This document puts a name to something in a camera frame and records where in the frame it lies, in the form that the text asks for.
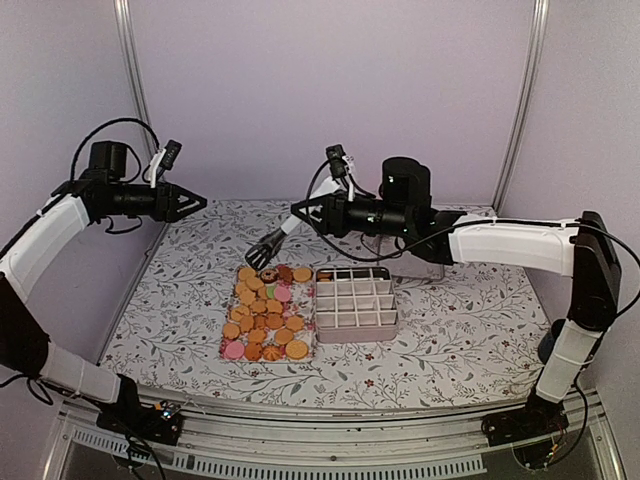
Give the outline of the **floral cookie tray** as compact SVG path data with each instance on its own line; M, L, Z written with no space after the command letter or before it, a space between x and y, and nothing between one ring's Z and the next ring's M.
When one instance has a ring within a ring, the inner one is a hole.
M306 283L296 282L293 271L300 267L308 267L313 277ZM232 294L227 307L226 323L222 328L220 358L229 362L254 363L309 363L313 359L316 344L316 295L314 270L309 266L290 266L279 264L275 267L279 272L276 282L265 284L259 278L260 272L250 266L236 269ZM282 303L268 299L266 287L269 285L284 286L291 291L291 300ZM301 360L287 357L285 346L292 340L301 340L309 347L308 355ZM240 341L245 345L244 356L239 360L223 358L225 346L231 341ZM263 349L268 345L281 348L283 357L276 362L265 361Z

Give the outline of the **compartment tin box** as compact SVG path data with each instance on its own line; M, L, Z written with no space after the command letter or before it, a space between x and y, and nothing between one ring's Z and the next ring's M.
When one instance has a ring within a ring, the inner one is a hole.
M318 278L322 271L331 278ZM316 336L322 344L393 340L399 314L384 267L323 268L316 272Z

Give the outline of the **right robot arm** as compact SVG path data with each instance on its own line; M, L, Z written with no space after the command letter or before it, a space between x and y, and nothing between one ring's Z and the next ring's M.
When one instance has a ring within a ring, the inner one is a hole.
M621 242L601 216L585 211L575 220L534 221L439 211L431 205L431 172L408 157L382 163L379 197L356 194L350 162L340 155L324 163L331 175L312 181L305 200L292 204L282 224L290 233L306 223L322 238L350 232L397 237L402 252L433 264L491 263L532 268L572 280L570 306L549 358L517 415L517 427L537 436L552 424L555 406L573 387L603 335L623 315L619 308Z

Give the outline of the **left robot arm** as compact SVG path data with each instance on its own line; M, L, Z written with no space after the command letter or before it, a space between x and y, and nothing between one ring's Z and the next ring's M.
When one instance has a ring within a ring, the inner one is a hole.
M170 140L157 143L147 166L126 176L132 152L122 142L95 141L88 166L51 195L1 250L1 364L21 378L40 380L74 396L110 405L111 419L128 434L148 426L148 412L131 397L124 379L56 345L27 308L34 286L61 251L91 225L116 216L175 223L204 209L207 201L163 180L181 151Z

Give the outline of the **metal tongs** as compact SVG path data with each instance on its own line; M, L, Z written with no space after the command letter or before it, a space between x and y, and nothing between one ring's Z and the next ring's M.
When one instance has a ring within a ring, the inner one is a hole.
M284 241L301 223L291 215L276 230L261 237L245 254L246 263L255 270L262 270L269 265L280 251Z

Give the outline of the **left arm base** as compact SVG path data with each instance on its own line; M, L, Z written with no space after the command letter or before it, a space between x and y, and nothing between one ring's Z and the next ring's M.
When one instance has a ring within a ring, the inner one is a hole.
M163 410L141 404L122 406L96 402L100 413L96 425L118 434L136 435L145 441L176 446L182 433L184 417L167 416Z

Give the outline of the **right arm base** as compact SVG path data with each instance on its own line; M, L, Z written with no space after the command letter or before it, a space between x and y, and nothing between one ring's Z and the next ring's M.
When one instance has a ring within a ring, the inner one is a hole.
M497 446L561 432L568 426L562 402L531 394L522 407L484 416L481 431L490 446Z

